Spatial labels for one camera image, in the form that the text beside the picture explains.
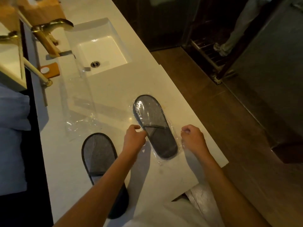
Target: person's right arm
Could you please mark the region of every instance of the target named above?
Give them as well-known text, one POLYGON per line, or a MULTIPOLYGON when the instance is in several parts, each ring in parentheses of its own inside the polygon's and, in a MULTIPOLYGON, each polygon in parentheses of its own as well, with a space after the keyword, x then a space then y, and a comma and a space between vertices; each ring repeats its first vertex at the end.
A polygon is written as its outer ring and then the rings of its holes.
POLYGON ((269 227, 270 224, 224 175, 210 154, 200 129, 193 125, 184 126, 181 136, 203 167, 225 227, 269 227))

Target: person's left arm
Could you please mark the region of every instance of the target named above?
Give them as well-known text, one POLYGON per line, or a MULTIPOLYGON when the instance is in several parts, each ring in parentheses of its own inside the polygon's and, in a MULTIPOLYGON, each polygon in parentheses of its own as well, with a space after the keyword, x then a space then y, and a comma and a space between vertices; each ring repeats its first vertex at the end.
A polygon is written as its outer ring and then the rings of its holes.
POLYGON ((145 144, 146 132, 136 132, 139 125, 131 125, 124 137, 121 154, 104 176, 66 212, 54 227, 103 226, 112 209, 124 180, 145 144))

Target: floor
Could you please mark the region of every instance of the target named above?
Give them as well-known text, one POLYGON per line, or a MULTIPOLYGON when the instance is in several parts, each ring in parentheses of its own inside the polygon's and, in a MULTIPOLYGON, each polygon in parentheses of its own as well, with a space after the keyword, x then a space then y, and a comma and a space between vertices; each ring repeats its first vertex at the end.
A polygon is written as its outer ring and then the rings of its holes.
POLYGON ((229 160, 223 169, 236 187, 273 227, 302 226, 303 164, 283 164, 252 115, 182 48, 152 55, 229 160))

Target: faucet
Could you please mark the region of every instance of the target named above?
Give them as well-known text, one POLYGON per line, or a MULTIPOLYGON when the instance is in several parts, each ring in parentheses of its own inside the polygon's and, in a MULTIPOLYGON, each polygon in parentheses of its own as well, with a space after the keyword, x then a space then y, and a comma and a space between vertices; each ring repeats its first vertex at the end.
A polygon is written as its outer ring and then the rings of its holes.
POLYGON ((52 58, 59 57, 61 53, 56 47, 59 44, 58 41, 51 35, 51 32, 59 27, 63 27, 64 30, 71 30, 74 27, 74 24, 69 20, 59 18, 31 28, 34 36, 41 42, 52 58))
POLYGON ((7 36, 0 36, 0 44, 15 44, 18 45, 18 32, 11 31, 7 36))

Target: clear plastic bag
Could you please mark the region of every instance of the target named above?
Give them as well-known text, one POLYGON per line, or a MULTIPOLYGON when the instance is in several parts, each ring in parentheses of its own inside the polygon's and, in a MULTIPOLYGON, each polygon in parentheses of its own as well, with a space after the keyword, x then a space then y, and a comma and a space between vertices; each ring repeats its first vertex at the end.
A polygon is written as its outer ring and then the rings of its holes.
POLYGON ((68 138, 73 140, 99 132, 101 128, 96 123, 96 108, 85 75, 61 76, 59 88, 68 138))
POLYGON ((159 102, 151 95, 141 95, 133 102, 133 114, 153 146, 153 153, 160 164, 174 158, 182 151, 179 138, 172 124, 165 117, 159 102))

